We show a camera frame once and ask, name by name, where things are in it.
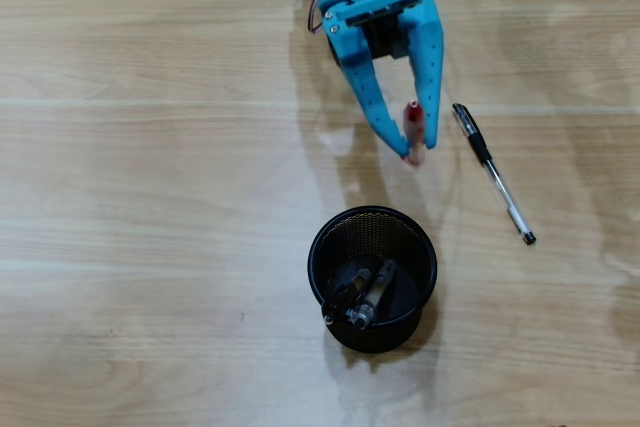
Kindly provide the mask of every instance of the wood grain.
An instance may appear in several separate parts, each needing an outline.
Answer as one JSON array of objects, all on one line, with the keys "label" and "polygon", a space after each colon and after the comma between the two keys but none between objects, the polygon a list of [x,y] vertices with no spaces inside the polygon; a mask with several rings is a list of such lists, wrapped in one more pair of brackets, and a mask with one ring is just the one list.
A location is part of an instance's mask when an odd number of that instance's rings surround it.
[{"label": "wood grain", "polygon": [[[309,3],[0,0],[0,425],[640,425],[640,0],[438,0],[417,171]],[[378,68],[397,115],[409,67]],[[380,356],[333,340],[306,277],[318,229],[362,204],[415,218],[439,260],[418,332]]]}]

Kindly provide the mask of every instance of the pen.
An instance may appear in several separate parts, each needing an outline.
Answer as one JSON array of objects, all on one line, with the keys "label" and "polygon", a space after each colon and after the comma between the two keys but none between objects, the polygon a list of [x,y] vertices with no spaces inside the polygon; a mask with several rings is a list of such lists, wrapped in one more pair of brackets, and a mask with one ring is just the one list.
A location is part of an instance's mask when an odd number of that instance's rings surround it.
[{"label": "pen", "polygon": [[529,227],[527,219],[525,219],[522,214],[522,211],[509,191],[507,184],[505,184],[504,179],[498,173],[498,169],[496,168],[491,154],[489,153],[487,144],[485,144],[484,138],[482,138],[482,134],[474,122],[473,117],[471,117],[467,108],[462,104],[453,104],[453,112],[460,124],[460,127],[462,128],[462,131],[464,132],[464,135],[469,139],[469,143],[471,144],[471,148],[475,152],[476,157],[478,157],[478,160],[487,171],[487,174],[491,179],[491,183],[496,186],[500,196],[504,199],[507,206],[507,212],[509,212],[513,223],[516,224],[516,227],[520,231],[524,242],[527,245],[533,245],[536,242],[536,237],[533,235],[533,231]]}]

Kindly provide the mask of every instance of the black mesh pen holder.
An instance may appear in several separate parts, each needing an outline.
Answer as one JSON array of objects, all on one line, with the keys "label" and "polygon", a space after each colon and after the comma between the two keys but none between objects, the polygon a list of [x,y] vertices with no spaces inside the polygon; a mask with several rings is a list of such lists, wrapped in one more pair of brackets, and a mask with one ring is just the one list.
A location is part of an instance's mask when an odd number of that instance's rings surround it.
[{"label": "black mesh pen holder", "polygon": [[436,254],[427,234],[396,210],[356,207],[337,215],[320,230],[307,266],[311,290],[322,305],[330,283],[343,275],[340,269],[345,263],[374,254],[398,264],[374,322],[364,330],[346,318],[336,319],[328,326],[340,343],[365,353],[393,350],[418,327],[437,277]]}]

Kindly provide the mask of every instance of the robotic arm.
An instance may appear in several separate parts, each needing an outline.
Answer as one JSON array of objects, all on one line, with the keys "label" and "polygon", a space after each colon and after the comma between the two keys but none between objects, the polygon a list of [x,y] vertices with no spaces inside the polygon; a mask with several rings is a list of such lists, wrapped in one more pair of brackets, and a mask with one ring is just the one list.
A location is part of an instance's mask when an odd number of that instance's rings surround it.
[{"label": "robotic arm", "polygon": [[[313,11],[322,23],[313,25]],[[426,115],[424,143],[435,147],[444,57],[443,32],[435,0],[314,0],[309,29],[324,30],[337,64],[373,131],[398,155],[410,143],[389,115],[373,60],[408,56],[415,89]]]}]

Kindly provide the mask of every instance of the clear pen barrel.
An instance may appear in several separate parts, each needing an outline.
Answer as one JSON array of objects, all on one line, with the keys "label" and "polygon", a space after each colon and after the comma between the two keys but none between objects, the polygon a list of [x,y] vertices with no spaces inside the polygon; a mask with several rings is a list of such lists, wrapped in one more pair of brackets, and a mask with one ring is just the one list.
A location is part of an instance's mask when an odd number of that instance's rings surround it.
[{"label": "clear pen barrel", "polygon": [[518,228],[520,233],[522,235],[530,233],[531,229],[529,228],[527,219],[525,219],[524,216],[522,215],[522,211],[520,210],[520,208],[518,207],[518,204],[516,203],[515,199],[511,195],[509,188],[504,184],[504,182],[502,182],[502,179],[500,178],[500,174],[498,174],[498,170],[496,169],[496,166],[494,165],[493,161],[489,160],[485,162],[484,169],[487,171],[487,175],[489,175],[489,178],[491,179],[491,181],[496,185],[498,192],[500,192],[500,197],[502,197],[502,200],[505,203],[507,211],[509,212],[509,215],[513,219],[513,222],[516,224],[516,227]]}]

